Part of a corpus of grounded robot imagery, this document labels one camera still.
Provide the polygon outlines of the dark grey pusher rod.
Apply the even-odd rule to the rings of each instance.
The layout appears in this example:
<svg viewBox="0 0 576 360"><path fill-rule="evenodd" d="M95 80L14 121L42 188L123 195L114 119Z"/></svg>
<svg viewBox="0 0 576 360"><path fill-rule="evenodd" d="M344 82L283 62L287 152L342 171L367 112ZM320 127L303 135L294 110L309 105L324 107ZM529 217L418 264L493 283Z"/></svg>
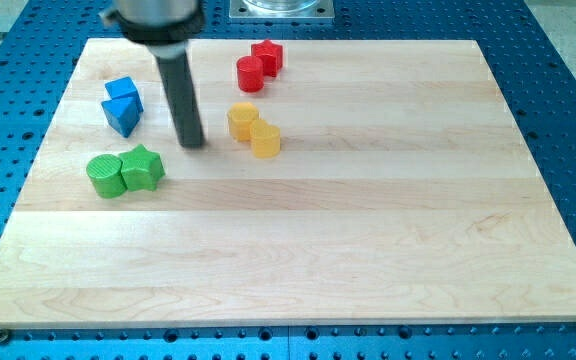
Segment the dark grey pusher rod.
<svg viewBox="0 0 576 360"><path fill-rule="evenodd" d="M201 148L204 133L186 45L153 48L177 140L183 148Z"/></svg>

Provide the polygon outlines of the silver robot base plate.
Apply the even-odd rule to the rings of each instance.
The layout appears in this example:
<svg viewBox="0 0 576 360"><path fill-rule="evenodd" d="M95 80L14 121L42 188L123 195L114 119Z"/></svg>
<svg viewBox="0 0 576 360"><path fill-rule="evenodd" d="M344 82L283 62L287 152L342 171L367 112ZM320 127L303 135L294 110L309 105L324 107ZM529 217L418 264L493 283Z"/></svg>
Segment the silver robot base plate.
<svg viewBox="0 0 576 360"><path fill-rule="evenodd" d="M230 0L231 19L333 19L333 0Z"/></svg>

